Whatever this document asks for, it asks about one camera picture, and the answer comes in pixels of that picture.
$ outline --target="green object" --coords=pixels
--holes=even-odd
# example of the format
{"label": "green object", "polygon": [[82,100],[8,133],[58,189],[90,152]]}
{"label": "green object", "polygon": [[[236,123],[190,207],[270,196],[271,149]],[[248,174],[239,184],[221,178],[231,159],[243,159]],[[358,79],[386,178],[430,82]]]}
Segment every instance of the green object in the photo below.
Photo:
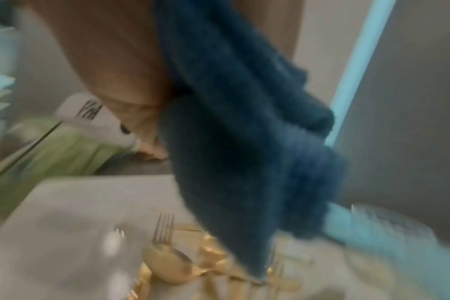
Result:
{"label": "green object", "polygon": [[92,175],[106,161],[127,150],[84,137],[60,125],[36,147],[32,144],[0,163],[0,217],[7,218],[34,187],[46,178]]}

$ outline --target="white tablecloth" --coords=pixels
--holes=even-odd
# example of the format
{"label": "white tablecloth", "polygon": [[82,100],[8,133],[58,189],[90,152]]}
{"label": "white tablecloth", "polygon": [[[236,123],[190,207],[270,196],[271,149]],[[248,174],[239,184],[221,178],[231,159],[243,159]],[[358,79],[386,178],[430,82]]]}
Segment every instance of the white tablecloth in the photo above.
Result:
{"label": "white tablecloth", "polygon": [[[131,214],[151,232],[159,211],[174,212],[176,222],[192,220],[169,175],[44,182],[0,230],[0,300],[115,299],[118,274],[93,263],[99,256],[95,236]],[[324,288],[342,289],[348,300],[387,299],[347,269],[341,246],[316,240],[283,247],[281,252],[311,256],[315,263],[305,269],[302,291],[281,293],[280,299],[303,300]],[[190,299],[194,284],[151,300]]]}

